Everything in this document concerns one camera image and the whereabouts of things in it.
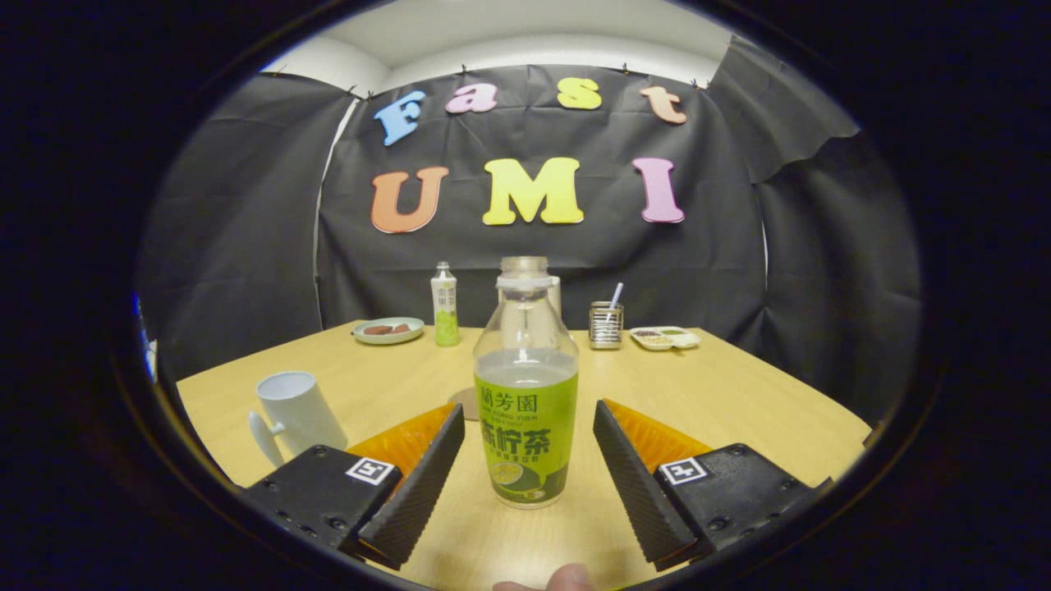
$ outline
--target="black backdrop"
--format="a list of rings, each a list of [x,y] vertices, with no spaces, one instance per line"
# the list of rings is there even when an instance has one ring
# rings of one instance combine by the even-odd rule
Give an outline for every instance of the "black backdrop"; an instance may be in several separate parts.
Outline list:
[[[147,221],[136,288],[179,380],[321,329],[313,219],[352,98],[257,76],[187,142]]]
[[[565,77],[595,80],[602,105],[559,105]],[[446,113],[456,88],[479,82],[499,88],[495,109]],[[681,98],[684,124],[653,113],[639,94],[653,85]],[[385,146],[375,113],[415,90],[427,95],[418,128]],[[562,278],[571,328],[623,281],[628,326],[701,326],[870,424],[902,392],[921,311],[904,199],[858,125],[755,46],[735,39],[708,89],[589,66],[420,81],[358,102],[325,172],[351,100],[321,82],[257,76],[172,167],[138,287],[176,379],[354,319],[430,319],[438,260],[459,278],[460,323],[481,326],[500,257],[535,253]],[[582,222],[482,223],[486,162],[513,158],[535,177],[555,157],[580,162]],[[642,219],[632,165],[641,157],[674,162],[683,222]],[[373,227],[372,180],[408,172],[398,201],[408,212],[419,200],[415,174],[430,166],[449,168],[430,223],[409,233]]]
[[[598,83],[595,110],[563,108],[557,83],[566,77]],[[495,84],[498,105],[488,113],[451,116],[453,91]],[[654,115],[639,90],[663,86],[681,97],[682,125]],[[423,90],[419,127],[384,146],[376,110]],[[518,160],[531,177],[554,157],[580,162],[576,171],[578,224],[487,226],[490,160]],[[672,185],[686,218],[655,224],[641,217],[645,191],[635,158],[675,164]],[[446,166],[438,208],[411,233],[372,227],[370,209],[379,174],[405,170],[401,206],[415,208],[415,171]],[[673,80],[586,66],[517,66],[417,82],[376,97],[355,110],[336,143],[323,188],[318,270],[326,326],[357,318],[430,319],[428,279],[447,260],[459,280],[460,324],[485,326],[496,305],[502,256],[547,256],[561,277],[563,318],[585,328],[590,302],[609,300],[618,281],[630,326],[700,325],[750,350],[763,295],[759,207],[743,160],[719,109],[703,91]]]

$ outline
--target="transparent bottle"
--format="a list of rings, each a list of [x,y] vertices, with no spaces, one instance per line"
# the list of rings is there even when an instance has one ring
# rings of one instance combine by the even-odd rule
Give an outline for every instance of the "transparent bottle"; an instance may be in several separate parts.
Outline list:
[[[490,481],[506,505],[538,509],[565,488],[577,408],[577,346],[548,300],[544,257],[506,257],[502,299],[474,346]]]

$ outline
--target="fingertip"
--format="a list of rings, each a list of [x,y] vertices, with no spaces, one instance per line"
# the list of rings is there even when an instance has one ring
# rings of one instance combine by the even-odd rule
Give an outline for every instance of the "fingertip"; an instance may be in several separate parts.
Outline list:
[[[513,580],[501,580],[493,585],[493,591],[536,591]]]
[[[588,576],[588,568],[579,563],[571,563],[555,571],[548,583],[548,591],[593,591],[595,588]]]

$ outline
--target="blue letter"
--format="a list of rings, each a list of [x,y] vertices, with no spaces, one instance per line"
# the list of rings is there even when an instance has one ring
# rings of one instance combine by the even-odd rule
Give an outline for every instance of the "blue letter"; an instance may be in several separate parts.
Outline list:
[[[419,105],[416,102],[424,100],[426,96],[423,90],[415,90],[376,111],[372,118],[378,119],[387,130],[385,146],[393,144],[416,128],[416,123],[410,123],[409,120],[419,117]]]

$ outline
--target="straw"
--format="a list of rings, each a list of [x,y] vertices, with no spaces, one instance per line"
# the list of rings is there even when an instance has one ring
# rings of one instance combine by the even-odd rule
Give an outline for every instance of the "straw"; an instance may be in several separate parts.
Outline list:
[[[623,283],[617,283],[617,289],[613,292],[613,300],[610,300],[610,308],[617,309],[617,300],[620,300],[620,290],[624,288]],[[605,322],[613,319],[613,312],[605,314]]]

